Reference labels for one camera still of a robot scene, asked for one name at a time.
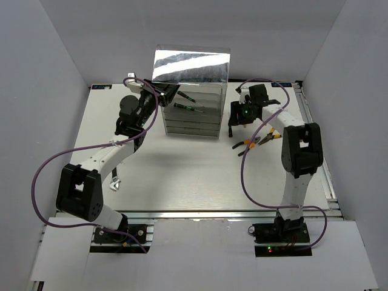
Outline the green black screwdriver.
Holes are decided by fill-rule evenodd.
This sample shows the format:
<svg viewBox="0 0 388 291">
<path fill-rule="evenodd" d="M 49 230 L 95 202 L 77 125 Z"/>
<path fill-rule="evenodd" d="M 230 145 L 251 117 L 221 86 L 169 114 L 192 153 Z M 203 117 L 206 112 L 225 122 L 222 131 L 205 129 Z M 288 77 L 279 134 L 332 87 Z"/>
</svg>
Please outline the green black screwdriver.
<svg viewBox="0 0 388 291">
<path fill-rule="evenodd" d="M 187 106 L 187 105 L 183 105 L 183 104 L 178 104 L 176 102 L 173 104 L 173 106 L 176 107 L 177 109 L 183 109 L 183 110 L 187 110 L 187 111 L 191 111 L 191 112 L 203 113 L 202 110 L 198 110 L 198 109 L 195 109 L 191 106 Z"/>
<path fill-rule="evenodd" d="M 177 91 L 177 94 L 178 94 L 179 96 L 181 96 L 181 97 L 183 97 L 183 98 L 189 100 L 189 101 L 192 102 L 192 103 L 195 103 L 195 104 L 197 104 L 197 105 L 199 105 L 199 106 L 201 106 L 201 107 L 204 107 L 204 106 L 203 106 L 202 104 L 200 104 L 198 101 L 196 101 L 195 99 L 193 99 L 192 97 L 190 97 L 189 95 L 185 94 L 185 93 L 182 92 L 182 91 Z"/>
<path fill-rule="evenodd" d="M 233 137 L 232 127 L 233 127 L 233 119 L 232 119 L 231 113 L 229 112 L 229 120 L 228 120 L 228 137 L 229 138 Z"/>
</svg>

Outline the clear plastic drawer cabinet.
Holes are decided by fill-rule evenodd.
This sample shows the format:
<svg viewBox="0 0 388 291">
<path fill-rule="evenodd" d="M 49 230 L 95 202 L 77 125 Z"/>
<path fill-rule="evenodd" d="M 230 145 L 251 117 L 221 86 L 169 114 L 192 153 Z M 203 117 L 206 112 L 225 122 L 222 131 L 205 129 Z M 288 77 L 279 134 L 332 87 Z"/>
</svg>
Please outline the clear plastic drawer cabinet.
<svg viewBox="0 0 388 291">
<path fill-rule="evenodd" d="M 227 83 L 177 84 L 179 90 L 189 95 L 204 107 L 175 95 L 173 101 L 162 109 L 164 127 L 167 134 L 196 135 L 217 138 L 224 113 Z M 177 109 L 174 103 L 191 106 L 203 113 Z"/>
</svg>

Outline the clear hinged cabinet lid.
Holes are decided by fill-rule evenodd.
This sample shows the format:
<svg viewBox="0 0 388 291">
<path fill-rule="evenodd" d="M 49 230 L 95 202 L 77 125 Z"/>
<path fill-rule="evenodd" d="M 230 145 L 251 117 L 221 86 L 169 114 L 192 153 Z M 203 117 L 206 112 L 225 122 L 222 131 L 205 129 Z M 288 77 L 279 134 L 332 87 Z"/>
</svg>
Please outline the clear hinged cabinet lid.
<svg viewBox="0 0 388 291">
<path fill-rule="evenodd" d="M 158 45 L 152 81 L 167 84 L 225 84 L 229 78 L 230 49 L 188 45 Z"/>
</svg>

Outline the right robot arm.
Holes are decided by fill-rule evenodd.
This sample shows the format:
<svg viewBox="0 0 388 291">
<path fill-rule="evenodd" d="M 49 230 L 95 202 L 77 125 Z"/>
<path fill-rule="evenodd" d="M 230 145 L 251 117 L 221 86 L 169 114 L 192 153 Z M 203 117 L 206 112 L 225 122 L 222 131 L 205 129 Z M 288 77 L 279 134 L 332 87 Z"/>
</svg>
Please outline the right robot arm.
<svg viewBox="0 0 388 291">
<path fill-rule="evenodd" d="M 286 183 L 280 206 L 276 208 L 274 236 L 289 241 L 303 225 L 304 200 L 312 176 L 323 164 L 321 131 L 318 124 L 305 123 L 285 110 L 275 99 L 270 99 L 264 84 L 242 89 L 239 100 L 230 103 L 228 135 L 232 128 L 260 119 L 270 124 L 282 137 L 281 162 L 286 171 Z"/>
</svg>

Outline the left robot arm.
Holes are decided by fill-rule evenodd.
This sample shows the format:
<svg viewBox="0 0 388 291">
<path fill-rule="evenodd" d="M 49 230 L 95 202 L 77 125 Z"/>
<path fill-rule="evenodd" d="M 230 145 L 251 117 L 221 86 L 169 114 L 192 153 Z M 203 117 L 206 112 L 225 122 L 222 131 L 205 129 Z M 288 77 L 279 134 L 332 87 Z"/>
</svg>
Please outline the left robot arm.
<svg viewBox="0 0 388 291">
<path fill-rule="evenodd" d="M 104 204 L 102 184 L 106 177 L 143 144 L 148 119 L 155 120 L 159 107 L 169 105 L 179 90 L 177 84 L 152 83 L 134 76 L 123 80 L 132 94 L 119 103 L 115 134 L 88 160 L 67 164 L 61 172 L 56 208 L 107 229 L 112 240 L 128 235 L 127 217 Z"/>
</svg>

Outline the right blue label sticker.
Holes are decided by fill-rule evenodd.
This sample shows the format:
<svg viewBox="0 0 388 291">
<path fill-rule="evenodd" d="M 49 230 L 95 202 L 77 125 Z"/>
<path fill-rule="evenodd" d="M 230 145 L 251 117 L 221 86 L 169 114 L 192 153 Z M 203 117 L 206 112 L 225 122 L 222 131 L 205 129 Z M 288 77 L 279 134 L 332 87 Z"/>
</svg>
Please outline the right blue label sticker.
<svg viewBox="0 0 388 291">
<path fill-rule="evenodd" d="M 293 87 L 293 84 L 290 83 L 290 82 L 280 82 L 280 83 L 275 83 L 275 82 L 272 82 L 271 83 L 271 86 L 272 87 L 284 87 L 284 88 L 291 88 Z"/>
</svg>

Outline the blue label sticker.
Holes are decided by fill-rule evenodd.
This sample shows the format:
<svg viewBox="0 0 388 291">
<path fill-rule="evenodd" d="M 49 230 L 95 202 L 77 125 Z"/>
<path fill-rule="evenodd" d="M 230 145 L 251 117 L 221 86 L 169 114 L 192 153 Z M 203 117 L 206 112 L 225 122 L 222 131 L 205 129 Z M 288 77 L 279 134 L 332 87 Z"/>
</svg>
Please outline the blue label sticker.
<svg viewBox="0 0 388 291">
<path fill-rule="evenodd" d="M 112 88 L 111 84 L 93 84 L 91 90 L 110 90 Z"/>
<path fill-rule="evenodd" d="M 293 84 L 290 83 L 290 82 L 280 82 L 280 83 L 275 83 L 275 82 L 272 82 L 271 83 L 271 86 L 272 87 L 284 87 L 284 88 L 291 88 L 293 87 Z"/>
</svg>

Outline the left blue label sticker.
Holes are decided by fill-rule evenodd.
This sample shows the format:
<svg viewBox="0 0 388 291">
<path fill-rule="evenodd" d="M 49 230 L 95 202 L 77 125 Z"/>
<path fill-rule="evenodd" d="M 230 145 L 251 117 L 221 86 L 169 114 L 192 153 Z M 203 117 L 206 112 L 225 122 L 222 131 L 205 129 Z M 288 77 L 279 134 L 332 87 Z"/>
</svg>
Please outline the left blue label sticker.
<svg viewBox="0 0 388 291">
<path fill-rule="evenodd" d="M 91 90 L 110 90 L 112 88 L 111 84 L 93 84 Z"/>
</svg>

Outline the silver adjustable wrench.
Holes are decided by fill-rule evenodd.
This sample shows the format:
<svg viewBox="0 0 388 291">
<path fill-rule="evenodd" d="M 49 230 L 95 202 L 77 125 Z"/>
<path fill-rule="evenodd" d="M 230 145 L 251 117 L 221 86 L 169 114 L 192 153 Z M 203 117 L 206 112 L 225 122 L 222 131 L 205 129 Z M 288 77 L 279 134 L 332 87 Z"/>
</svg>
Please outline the silver adjustable wrench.
<svg viewBox="0 0 388 291">
<path fill-rule="evenodd" d="M 109 187 L 112 191 L 117 192 L 119 190 L 120 183 L 121 183 L 121 180 L 118 177 L 118 171 L 117 171 L 117 168 L 115 167 L 112 170 L 112 178 L 111 178 Z"/>
</svg>

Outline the orange handled pliers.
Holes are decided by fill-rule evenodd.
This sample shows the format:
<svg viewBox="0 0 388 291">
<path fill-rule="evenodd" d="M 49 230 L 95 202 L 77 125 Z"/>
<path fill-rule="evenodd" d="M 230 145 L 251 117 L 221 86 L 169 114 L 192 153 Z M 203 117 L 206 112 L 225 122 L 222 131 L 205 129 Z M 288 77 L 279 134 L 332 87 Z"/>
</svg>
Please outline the orange handled pliers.
<svg viewBox="0 0 388 291">
<path fill-rule="evenodd" d="M 244 141 L 240 141 L 240 142 L 236 143 L 235 145 L 233 145 L 232 149 L 236 149 L 236 148 L 238 148 L 240 146 L 244 146 L 245 148 L 247 146 L 249 146 L 248 147 L 248 151 L 249 151 L 250 149 L 255 147 L 257 145 L 257 143 L 260 142 L 260 140 L 261 140 L 260 137 L 256 137 L 252 142 L 250 141 L 250 139 L 247 139 L 247 140 L 244 140 Z"/>
</svg>

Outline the yellow handled small pliers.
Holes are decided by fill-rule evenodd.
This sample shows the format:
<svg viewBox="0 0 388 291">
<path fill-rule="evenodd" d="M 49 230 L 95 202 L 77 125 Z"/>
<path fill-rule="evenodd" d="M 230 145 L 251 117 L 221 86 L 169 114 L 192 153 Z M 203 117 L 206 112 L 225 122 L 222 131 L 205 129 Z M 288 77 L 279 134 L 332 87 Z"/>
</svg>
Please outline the yellow handled small pliers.
<svg viewBox="0 0 388 291">
<path fill-rule="evenodd" d="M 282 135 L 279 133 L 276 134 L 275 128 L 272 127 L 270 132 L 258 143 L 258 145 L 261 146 L 261 145 L 263 145 L 263 144 L 265 144 L 273 139 L 279 139 L 281 137 L 282 137 Z"/>
</svg>

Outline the front aluminium rail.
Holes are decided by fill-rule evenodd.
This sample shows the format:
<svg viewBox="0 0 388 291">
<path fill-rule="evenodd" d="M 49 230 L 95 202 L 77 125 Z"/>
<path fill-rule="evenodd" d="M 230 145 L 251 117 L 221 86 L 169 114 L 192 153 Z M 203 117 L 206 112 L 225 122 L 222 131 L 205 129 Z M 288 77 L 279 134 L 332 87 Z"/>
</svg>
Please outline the front aluminium rail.
<svg viewBox="0 0 388 291">
<path fill-rule="evenodd" d="M 167 212 L 123 212 L 130 219 L 218 219 L 218 218 L 274 218 L 275 211 L 167 211 Z"/>
</svg>

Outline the aluminium rail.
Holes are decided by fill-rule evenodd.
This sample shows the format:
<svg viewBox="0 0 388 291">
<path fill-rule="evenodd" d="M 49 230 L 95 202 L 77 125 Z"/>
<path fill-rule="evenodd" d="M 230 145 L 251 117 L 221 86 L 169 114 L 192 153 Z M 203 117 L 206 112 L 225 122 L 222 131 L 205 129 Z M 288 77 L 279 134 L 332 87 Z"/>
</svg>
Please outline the aluminium rail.
<svg viewBox="0 0 388 291">
<path fill-rule="evenodd" d="M 218 218 L 274 218 L 275 211 L 167 211 L 167 212 L 123 212 L 130 219 L 218 219 Z"/>
<path fill-rule="evenodd" d="M 304 120 L 305 129 L 303 130 L 301 126 L 298 125 L 295 130 L 290 130 L 289 132 L 291 134 L 299 132 L 298 135 L 301 140 L 307 143 L 306 145 L 301 146 L 299 150 L 297 150 L 295 146 L 292 147 L 292 152 L 296 154 L 296 156 L 292 158 L 296 177 L 298 178 L 307 173 L 317 176 L 316 180 L 320 183 L 320 187 L 326 198 L 326 215 L 343 219 L 344 217 L 333 189 L 331 175 L 323 157 L 321 130 L 319 125 L 313 121 L 306 97 L 303 93 L 303 82 L 295 81 L 293 83 L 293 89 Z"/>
</svg>

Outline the right aluminium rail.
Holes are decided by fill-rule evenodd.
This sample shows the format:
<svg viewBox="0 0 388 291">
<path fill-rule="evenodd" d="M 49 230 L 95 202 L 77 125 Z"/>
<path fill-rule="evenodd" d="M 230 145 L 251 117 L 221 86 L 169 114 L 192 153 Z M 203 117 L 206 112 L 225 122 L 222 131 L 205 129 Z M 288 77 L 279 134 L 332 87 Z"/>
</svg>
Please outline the right aluminium rail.
<svg viewBox="0 0 388 291">
<path fill-rule="evenodd" d="M 321 130 L 319 125 L 313 121 L 306 97 L 303 93 L 303 82 L 295 81 L 293 83 L 293 89 L 304 120 L 305 129 L 303 130 L 301 126 L 298 125 L 295 130 L 290 130 L 289 132 L 291 134 L 299 132 L 298 135 L 301 140 L 307 143 L 306 145 L 301 146 L 299 150 L 297 150 L 295 146 L 292 147 L 292 152 L 296 154 L 296 156 L 292 158 L 296 177 L 298 178 L 307 173 L 317 176 L 316 180 L 320 183 L 320 187 L 326 198 L 326 215 L 343 219 L 344 217 L 333 189 L 331 175 L 323 157 Z"/>
</svg>

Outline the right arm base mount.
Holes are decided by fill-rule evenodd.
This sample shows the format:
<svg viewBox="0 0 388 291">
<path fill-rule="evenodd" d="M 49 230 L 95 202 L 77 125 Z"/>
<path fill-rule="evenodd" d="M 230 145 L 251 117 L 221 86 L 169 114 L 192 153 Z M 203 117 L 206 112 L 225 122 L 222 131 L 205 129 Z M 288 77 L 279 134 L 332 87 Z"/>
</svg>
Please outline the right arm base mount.
<svg viewBox="0 0 388 291">
<path fill-rule="evenodd" d="M 273 223 L 252 224 L 249 235 L 254 237 L 256 258 L 312 256 L 306 223 L 300 230 L 280 234 Z"/>
</svg>

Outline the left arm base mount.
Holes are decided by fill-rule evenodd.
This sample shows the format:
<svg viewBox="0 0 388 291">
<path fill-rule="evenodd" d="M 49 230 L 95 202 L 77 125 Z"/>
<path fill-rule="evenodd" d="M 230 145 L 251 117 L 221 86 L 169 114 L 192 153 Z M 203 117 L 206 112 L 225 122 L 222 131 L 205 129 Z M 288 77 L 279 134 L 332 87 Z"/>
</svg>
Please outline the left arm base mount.
<svg viewBox="0 0 388 291">
<path fill-rule="evenodd" d="M 96 228 L 92 236 L 90 253 L 145 254 L 149 251 L 153 238 L 153 225 L 129 224 L 127 232 L 138 242 L 127 235 L 118 235 L 100 227 Z"/>
</svg>

